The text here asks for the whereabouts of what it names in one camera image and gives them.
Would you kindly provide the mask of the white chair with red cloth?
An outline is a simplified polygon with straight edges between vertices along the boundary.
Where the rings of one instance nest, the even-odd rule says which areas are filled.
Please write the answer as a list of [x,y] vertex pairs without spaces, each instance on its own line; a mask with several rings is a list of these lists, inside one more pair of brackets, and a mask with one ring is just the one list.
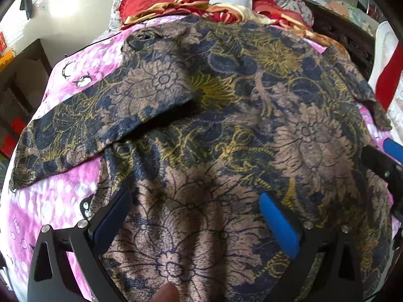
[[374,66],[368,81],[391,121],[393,139],[402,142],[402,43],[384,21],[376,30]]

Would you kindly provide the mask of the dark wooden headboard cabinet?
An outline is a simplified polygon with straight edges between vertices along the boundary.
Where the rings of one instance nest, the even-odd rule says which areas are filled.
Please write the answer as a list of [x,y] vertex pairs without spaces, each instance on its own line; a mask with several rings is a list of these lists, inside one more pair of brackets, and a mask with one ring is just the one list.
[[314,17],[313,30],[341,43],[359,72],[368,80],[374,66],[375,39],[334,11],[310,0],[302,1]]

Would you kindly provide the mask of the dark wooden side table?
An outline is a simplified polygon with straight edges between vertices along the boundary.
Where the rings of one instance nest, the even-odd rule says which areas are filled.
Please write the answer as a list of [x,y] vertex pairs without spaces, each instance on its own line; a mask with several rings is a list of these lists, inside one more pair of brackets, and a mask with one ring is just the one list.
[[1,70],[1,155],[6,159],[41,104],[53,70],[40,39],[12,56]]

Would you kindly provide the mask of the red gold satin cloth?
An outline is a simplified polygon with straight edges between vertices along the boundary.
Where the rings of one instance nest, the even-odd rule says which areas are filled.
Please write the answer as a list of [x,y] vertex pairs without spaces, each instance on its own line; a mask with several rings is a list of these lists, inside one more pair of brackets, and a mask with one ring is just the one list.
[[338,46],[336,40],[314,32],[296,12],[283,9],[274,0],[251,0],[251,7],[211,0],[122,0],[119,13],[122,29],[146,20],[171,15],[194,15],[215,23],[244,23],[277,25],[298,37],[307,38],[321,46]]

